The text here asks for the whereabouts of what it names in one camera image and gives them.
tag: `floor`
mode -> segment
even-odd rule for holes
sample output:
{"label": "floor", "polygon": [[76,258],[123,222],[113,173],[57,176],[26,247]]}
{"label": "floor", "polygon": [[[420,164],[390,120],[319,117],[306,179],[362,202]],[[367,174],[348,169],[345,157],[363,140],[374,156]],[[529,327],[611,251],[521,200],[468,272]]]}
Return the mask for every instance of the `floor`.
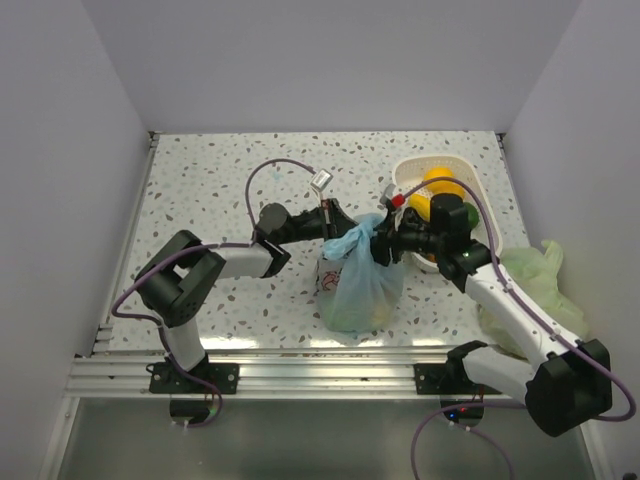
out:
{"label": "floor", "polygon": [[[477,170],[505,247],[527,246],[507,167],[493,132],[342,132],[160,136],[144,192],[121,290],[178,230],[205,240],[247,241],[243,202],[249,172],[266,159],[288,157],[331,171],[331,196],[351,216],[378,211],[378,198],[395,163],[408,156],[452,153]],[[269,202],[291,212],[315,206],[303,171],[288,165],[263,170],[254,180],[254,210]],[[314,299],[319,242],[287,247],[292,260],[277,277],[221,281],[197,317],[207,349],[322,349],[457,345],[489,340],[477,324],[477,307],[438,275],[406,263],[405,290],[386,329],[361,335],[324,328]],[[126,310],[144,310],[137,296]],[[145,323],[117,320],[108,350],[159,350]]]}

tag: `cable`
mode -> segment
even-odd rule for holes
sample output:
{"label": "cable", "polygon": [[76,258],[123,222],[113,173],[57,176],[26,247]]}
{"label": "cable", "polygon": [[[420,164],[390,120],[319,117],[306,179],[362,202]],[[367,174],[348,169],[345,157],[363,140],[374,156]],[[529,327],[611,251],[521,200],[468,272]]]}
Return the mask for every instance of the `cable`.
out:
{"label": "cable", "polygon": [[632,418],[636,414],[636,411],[637,411],[636,400],[635,400],[635,398],[633,398],[633,394],[631,393],[629,388],[623,383],[622,379],[620,379],[615,373],[611,372],[610,370],[606,369],[604,366],[600,365],[598,362],[596,362],[594,359],[589,357],[587,354],[583,353],[575,345],[572,345],[571,342],[569,342],[568,340],[566,340],[565,338],[563,338],[560,335],[556,335],[556,333],[553,330],[553,328],[550,325],[548,325],[527,304],[527,302],[524,301],[522,299],[522,297],[520,297],[515,292],[515,290],[513,290],[513,289],[508,287],[508,281],[505,278],[505,276],[502,274],[502,271],[500,270],[500,265],[498,263],[498,257],[496,256],[495,241],[493,239],[493,235],[492,235],[492,232],[491,232],[491,224],[489,223],[489,216],[487,215],[487,212],[486,212],[482,202],[480,201],[480,198],[478,197],[478,195],[473,190],[471,190],[471,188],[467,184],[465,184],[464,182],[461,182],[457,178],[437,177],[437,178],[433,178],[433,179],[425,180],[425,181],[421,182],[419,185],[417,185],[416,187],[413,187],[411,190],[409,190],[406,194],[403,194],[403,196],[404,196],[404,198],[406,200],[407,198],[409,198],[412,194],[414,194],[415,192],[417,192],[421,188],[429,185],[430,183],[437,182],[437,181],[440,181],[440,180],[449,181],[449,182],[456,183],[456,184],[460,185],[462,188],[464,188],[469,193],[469,195],[471,195],[473,200],[476,202],[476,205],[478,206],[478,210],[480,211],[480,214],[482,215],[482,221],[484,222],[485,228],[487,229],[487,236],[489,237],[489,251],[491,253],[491,263],[493,264],[493,269],[496,272],[496,276],[498,277],[498,280],[500,281],[500,283],[502,283],[502,285],[505,287],[505,290],[509,293],[509,295],[511,295],[513,300],[525,312],[527,312],[527,314],[540,326],[540,328],[542,328],[548,334],[553,335],[554,338],[556,338],[560,344],[562,344],[564,347],[568,348],[571,352],[573,352],[578,357],[580,357],[582,360],[587,362],[596,371],[598,371],[599,373],[601,373],[602,375],[607,377],[610,381],[615,383],[617,385],[617,387],[622,391],[624,396],[627,398],[627,401],[629,402],[629,410],[627,411],[627,413],[625,413],[623,415],[608,416],[608,417],[607,416],[598,415],[597,417],[594,417],[594,419],[595,420],[605,421],[605,422],[624,422],[624,421],[629,420],[630,418]]}
{"label": "cable", "polygon": [[[249,214],[249,219],[251,220],[252,230],[255,230],[256,221],[255,221],[255,217],[253,215],[253,211],[251,210],[251,203],[249,201],[249,189],[250,189],[250,186],[251,186],[251,181],[253,180],[253,177],[255,177],[255,175],[260,170],[262,170],[264,167],[266,167],[267,165],[274,165],[276,163],[291,163],[293,165],[297,165],[297,166],[307,170],[311,174],[315,174],[316,173],[315,169],[313,169],[312,167],[310,167],[308,165],[305,165],[304,163],[299,162],[297,160],[291,160],[291,159],[288,159],[288,158],[276,158],[276,159],[273,159],[273,160],[267,160],[266,162],[263,162],[260,165],[258,165],[251,172],[249,177],[247,178],[247,183],[245,185],[245,191],[244,191],[244,198],[245,198],[245,202],[247,204],[247,213]],[[191,423],[187,424],[187,427],[189,427],[189,428],[191,428],[191,427],[202,427],[202,426],[208,425],[218,417],[218,415],[220,414],[220,411],[222,410],[222,404],[223,404],[222,394],[221,394],[220,390],[218,390],[218,388],[213,383],[207,382],[206,380],[202,380],[202,379],[200,379],[198,377],[195,377],[194,375],[191,375],[189,372],[184,370],[178,364],[178,362],[176,361],[175,357],[171,353],[171,348],[169,347],[169,344],[167,343],[167,339],[166,339],[166,336],[165,336],[165,332],[164,332],[164,327],[163,327],[162,321],[160,321],[159,319],[157,319],[156,317],[154,317],[152,315],[147,315],[147,314],[143,314],[143,313],[124,313],[124,312],[120,312],[118,309],[127,300],[127,298],[129,298],[131,296],[131,294],[133,292],[135,292],[138,288],[140,288],[153,275],[155,275],[160,270],[162,270],[163,268],[167,267],[168,265],[170,265],[171,263],[175,262],[176,260],[178,260],[179,258],[181,258],[181,257],[183,257],[185,255],[189,255],[190,253],[200,252],[202,250],[211,250],[211,249],[216,249],[216,248],[229,248],[229,247],[231,247],[231,248],[249,248],[252,245],[253,245],[253,242],[252,243],[223,242],[223,243],[220,243],[220,244],[211,243],[211,244],[207,244],[207,245],[196,245],[194,247],[185,248],[184,250],[181,250],[180,252],[177,252],[177,253],[167,257],[162,262],[160,262],[156,266],[154,266],[147,273],[145,273],[138,280],[136,280],[133,283],[133,285],[131,285],[128,289],[126,289],[124,291],[124,293],[122,295],[120,295],[116,299],[116,301],[113,303],[113,306],[111,307],[111,315],[113,317],[125,318],[125,319],[134,319],[134,320],[149,320],[150,322],[153,322],[156,325],[156,327],[158,328],[158,336],[160,337],[160,342],[162,343],[163,348],[167,352],[169,361],[171,362],[173,367],[176,369],[176,371],[182,377],[186,378],[187,380],[190,380],[192,382],[195,382],[195,383],[197,383],[199,385],[202,385],[202,386],[208,388],[209,390],[211,390],[211,392],[212,392],[214,397],[215,396],[218,397],[219,404],[218,404],[218,408],[216,409],[215,413],[213,413],[212,415],[209,415],[209,417],[207,417],[202,422],[194,423],[194,424],[191,424]]]}
{"label": "cable", "polygon": [[174,253],[173,255],[165,258],[163,261],[161,261],[160,263],[155,265],[153,268],[151,268],[151,270],[149,270],[147,273],[142,275],[138,280],[136,280],[133,283],[133,285],[131,285],[129,288],[127,288],[124,291],[124,293],[122,295],[120,295],[116,299],[116,301],[113,303],[113,306],[111,307],[111,315],[116,317],[116,318],[128,318],[128,319],[135,319],[135,320],[149,320],[149,321],[153,322],[158,327],[158,335],[160,337],[160,342],[162,343],[162,346],[164,347],[164,349],[168,353],[169,361],[171,362],[173,367],[176,369],[176,371],[182,377],[186,378],[187,380],[195,382],[195,383],[197,383],[199,385],[202,385],[205,388],[211,390],[211,393],[213,394],[213,396],[214,397],[216,397],[216,396],[218,397],[218,408],[216,409],[216,411],[212,415],[209,415],[202,422],[199,422],[199,423],[188,423],[186,425],[188,428],[203,427],[205,425],[209,425],[211,422],[213,422],[218,417],[218,415],[220,415],[220,411],[222,410],[222,404],[223,404],[222,393],[220,393],[220,390],[218,390],[218,387],[216,387],[212,382],[207,382],[206,380],[202,380],[200,378],[197,378],[197,377],[189,374],[187,371],[185,371],[178,364],[178,362],[174,358],[173,354],[171,353],[171,348],[169,347],[169,344],[167,343],[167,339],[166,339],[165,334],[164,334],[164,327],[163,327],[162,322],[160,320],[158,320],[156,317],[153,317],[151,315],[146,315],[146,314],[143,314],[143,313],[124,313],[124,312],[118,311],[118,309],[127,300],[127,298],[129,298],[133,292],[135,292],[138,288],[140,288],[140,286],[142,284],[144,284],[147,280],[149,280],[149,278],[151,278],[153,275],[155,275],[156,273],[158,273],[160,270],[164,269],[165,267],[169,266],[170,264],[176,262],[181,257],[184,257],[185,255],[189,255],[189,254],[195,253],[195,252],[201,252],[203,250],[216,249],[216,248],[248,248],[250,246],[251,246],[251,244],[249,244],[249,243],[223,242],[223,243],[219,243],[219,244],[217,244],[217,243],[209,243],[209,244],[206,244],[206,245],[196,245],[194,247],[189,247],[189,248],[185,248],[184,250],[180,250],[179,252]]}
{"label": "cable", "polygon": [[[458,405],[450,405],[448,407],[439,408],[435,412],[430,413],[429,415],[427,415],[425,417],[424,420],[422,420],[422,422],[420,422],[420,425],[418,425],[418,428],[416,428],[416,431],[413,434],[413,439],[411,440],[411,470],[413,471],[413,477],[415,478],[415,480],[420,480],[420,475],[418,474],[418,466],[417,466],[417,463],[416,463],[416,446],[418,444],[418,437],[420,437],[420,433],[422,433],[422,430],[424,429],[424,427],[427,426],[427,423],[429,423],[431,420],[436,418],[438,415],[442,415],[443,413],[447,413],[447,412],[450,412],[452,410],[458,410],[460,408],[510,408],[510,409],[522,409],[522,408],[525,408],[525,407],[524,407],[524,405],[521,405],[519,403],[513,403],[513,402],[504,402],[504,403],[498,403],[498,402],[482,402],[482,403],[473,402],[473,403],[471,403],[471,402],[468,402],[468,403],[460,403]],[[511,462],[511,459],[509,458],[509,455],[507,454],[507,452],[500,445],[498,445],[498,443],[494,439],[492,439],[486,433],[483,433],[483,432],[480,432],[480,431],[476,430],[475,428],[470,428],[469,427],[467,429],[467,427],[465,427],[463,425],[459,425],[459,424],[455,424],[455,425],[458,426],[459,428],[462,428],[463,430],[468,431],[469,433],[473,433],[473,434],[485,439],[491,445],[496,447],[496,450],[498,450],[498,452],[500,452],[500,454],[504,458],[505,462],[507,463],[507,467],[509,468],[509,479],[513,480],[515,478],[515,469],[513,468],[513,463]]]}
{"label": "cable", "polygon": [[292,160],[290,158],[274,158],[272,160],[267,160],[266,162],[263,162],[256,168],[254,168],[253,171],[249,174],[249,178],[247,178],[247,183],[244,187],[244,201],[247,204],[247,213],[249,214],[249,220],[251,220],[252,229],[256,228],[256,219],[253,216],[253,210],[251,210],[251,203],[249,202],[249,187],[251,187],[251,181],[253,180],[253,177],[255,177],[256,174],[264,167],[266,167],[267,165],[274,165],[276,163],[291,163],[292,165],[297,165],[298,167],[304,168],[312,175],[315,175],[316,173],[316,171],[309,165],[299,162],[298,160]]}
{"label": "cable", "polygon": [[[502,274],[502,271],[500,270],[500,265],[498,263],[498,257],[496,255],[496,248],[495,248],[495,241],[493,239],[493,233],[491,231],[491,224],[489,223],[489,216],[487,214],[486,209],[484,208],[484,205],[482,204],[482,202],[480,201],[480,198],[478,197],[478,195],[464,182],[461,182],[460,180],[458,180],[457,178],[450,178],[450,177],[437,177],[437,178],[433,178],[433,179],[429,179],[429,180],[425,180],[423,182],[421,182],[420,184],[418,184],[417,186],[413,187],[412,189],[410,189],[407,193],[403,194],[403,197],[405,200],[407,200],[411,195],[413,195],[414,193],[416,193],[418,190],[420,190],[421,188],[426,187],[427,185],[429,185],[430,183],[433,182],[437,182],[440,180],[444,180],[444,181],[449,181],[452,183],[455,183],[457,185],[460,185],[462,188],[464,188],[469,195],[471,196],[471,198],[473,198],[473,200],[475,201],[476,205],[478,206],[478,210],[480,212],[480,214],[482,215],[482,221],[484,223],[484,226],[487,230],[487,237],[489,238],[489,252],[491,254],[491,263],[493,265],[493,269],[496,272],[496,276],[498,277],[498,280],[500,281],[500,283],[502,283],[502,285],[505,287],[505,290],[507,292],[509,292],[509,294],[511,295],[511,297],[513,298],[513,300],[547,333],[553,335],[558,342],[560,342],[564,347],[568,348],[571,352],[575,353],[578,357],[580,357],[582,360],[584,360],[585,362],[587,362],[590,366],[592,366],[593,368],[596,369],[596,371],[600,372],[602,375],[604,375],[605,377],[607,377],[609,380],[611,380],[613,383],[615,383],[618,388],[622,391],[622,393],[625,395],[625,397],[627,398],[627,401],[629,402],[629,410],[627,411],[627,413],[623,414],[623,415],[618,415],[618,416],[602,416],[602,415],[598,415],[597,417],[594,417],[595,420],[601,420],[601,421],[606,421],[606,422],[623,422],[625,420],[629,420],[630,418],[632,418],[635,414],[636,414],[636,401],[635,398],[633,398],[633,394],[631,393],[631,391],[627,388],[627,386],[622,382],[622,380],[615,375],[613,372],[611,372],[610,370],[607,370],[605,367],[603,367],[602,365],[600,365],[598,362],[596,362],[595,360],[593,360],[591,357],[589,357],[588,355],[586,355],[585,353],[583,353],[582,351],[580,351],[576,346],[572,345],[571,342],[569,342],[568,340],[566,340],[565,338],[563,338],[560,335],[556,335],[555,331],[553,330],[553,328],[548,325],[528,304],[527,302],[525,302],[522,297],[520,297],[513,289],[508,288],[508,281],[505,278],[505,276]],[[519,407],[507,407],[504,405],[500,405],[500,404],[491,404],[489,402],[483,402],[481,404],[478,403],[472,403],[472,404],[461,404],[461,405],[455,405],[455,406],[451,406],[451,407],[446,407],[443,409],[440,409],[438,411],[436,411],[435,413],[427,416],[422,423],[418,426],[418,428],[416,429],[416,432],[413,435],[413,440],[411,442],[411,468],[413,470],[413,475],[415,480],[420,480],[420,477],[418,475],[418,470],[416,467],[416,458],[415,458],[415,449],[416,449],[416,444],[418,442],[418,437],[420,436],[420,432],[422,432],[422,429],[425,427],[425,425],[431,421],[431,419],[433,419],[435,416],[444,413],[446,411],[452,410],[452,409],[457,409],[457,408],[464,408],[464,407],[469,407],[469,406],[485,406],[485,407],[490,407],[490,408],[525,408],[524,406],[519,406]],[[515,471],[513,469],[513,465],[511,463],[511,460],[509,459],[509,456],[507,455],[507,453],[504,451],[504,449],[502,447],[500,447],[491,437],[489,437],[487,434],[480,432],[480,431],[476,431],[475,429],[470,429],[469,430],[472,433],[475,433],[476,435],[484,438],[486,441],[488,441],[489,443],[491,443],[492,445],[494,445],[496,447],[496,449],[502,454],[502,456],[504,457],[504,459],[507,462],[507,465],[509,467],[509,478],[510,479],[514,479],[515,478]]]}

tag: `glass panel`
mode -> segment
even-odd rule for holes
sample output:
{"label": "glass panel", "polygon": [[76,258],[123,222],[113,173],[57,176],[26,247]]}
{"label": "glass panel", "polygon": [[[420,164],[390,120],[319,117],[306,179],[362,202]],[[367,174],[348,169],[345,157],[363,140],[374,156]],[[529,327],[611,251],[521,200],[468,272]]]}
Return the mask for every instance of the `glass panel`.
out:
{"label": "glass panel", "polygon": [[[409,446],[437,407],[410,401],[229,399],[220,418],[185,431],[166,400],[81,402],[60,478],[410,479]],[[593,479],[579,431],[550,438],[525,411],[490,410],[479,428],[511,456],[519,480]],[[487,442],[444,417],[418,443],[423,480],[502,479],[507,468]]]}

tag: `light green plastic bag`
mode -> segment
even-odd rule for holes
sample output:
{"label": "light green plastic bag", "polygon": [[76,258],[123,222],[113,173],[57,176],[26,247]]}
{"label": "light green plastic bag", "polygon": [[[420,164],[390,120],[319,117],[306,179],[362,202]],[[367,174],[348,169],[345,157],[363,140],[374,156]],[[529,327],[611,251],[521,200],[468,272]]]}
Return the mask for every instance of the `light green plastic bag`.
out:
{"label": "light green plastic bag", "polygon": [[[546,249],[544,254],[533,247],[505,250],[500,261],[518,286],[547,314],[584,340],[589,333],[584,313],[558,290],[557,276],[564,257],[562,247],[553,240],[543,240],[542,246]],[[524,353],[502,324],[482,307],[480,328],[502,348],[524,358]]]}

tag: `metal frame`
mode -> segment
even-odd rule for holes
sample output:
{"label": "metal frame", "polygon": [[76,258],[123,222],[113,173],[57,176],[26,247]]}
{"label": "metal frame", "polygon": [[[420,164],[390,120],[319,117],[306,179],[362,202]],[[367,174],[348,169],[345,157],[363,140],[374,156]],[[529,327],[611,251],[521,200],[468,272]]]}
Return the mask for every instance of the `metal frame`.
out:
{"label": "metal frame", "polygon": [[[502,139],[497,135],[502,150]],[[109,307],[123,282],[126,259],[132,246],[135,227],[159,134],[152,133],[147,165],[139,186],[137,203],[129,220],[127,238],[118,258],[118,268],[103,310],[101,321],[108,318]],[[39,480],[53,480],[59,475],[66,448],[77,419],[82,398],[169,398],[148,392],[146,365],[161,359],[162,352],[131,352],[111,355],[108,351],[113,325],[101,323],[93,347],[93,356],[77,358],[72,364],[49,447]],[[291,400],[402,400],[459,399],[460,396],[416,394],[413,365],[443,363],[453,346],[356,349],[279,349],[215,352],[211,362],[240,365],[238,391],[225,397],[233,399]],[[189,398],[197,396],[179,396]],[[597,480],[613,479],[613,471],[594,422],[580,427],[587,454]]]}

